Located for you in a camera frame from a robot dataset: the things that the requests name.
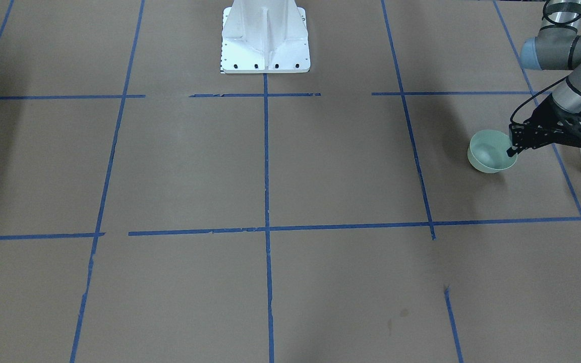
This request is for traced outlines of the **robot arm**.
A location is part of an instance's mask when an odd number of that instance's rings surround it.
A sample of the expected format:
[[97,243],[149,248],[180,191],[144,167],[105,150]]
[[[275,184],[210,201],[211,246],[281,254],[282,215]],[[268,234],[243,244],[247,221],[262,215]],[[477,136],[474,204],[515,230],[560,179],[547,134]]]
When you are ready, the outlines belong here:
[[530,70],[569,71],[550,85],[551,94],[523,122],[510,119],[510,158],[553,143],[581,148],[581,1],[546,1],[536,37],[527,39],[520,60]]

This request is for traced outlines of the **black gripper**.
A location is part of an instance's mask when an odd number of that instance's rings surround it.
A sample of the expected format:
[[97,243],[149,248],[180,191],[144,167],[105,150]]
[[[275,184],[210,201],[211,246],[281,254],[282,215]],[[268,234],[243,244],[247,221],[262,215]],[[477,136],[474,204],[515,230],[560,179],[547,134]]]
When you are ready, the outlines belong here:
[[[549,95],[540,103],[526,121],[522,123],[526,127],[560,131],[567,134],[581,134],[581,122],[579,115],[569,112],[560,106],[555,96]],[[506,154],[514,158],[528,149],[525,133],[509,133],[510,147]]]

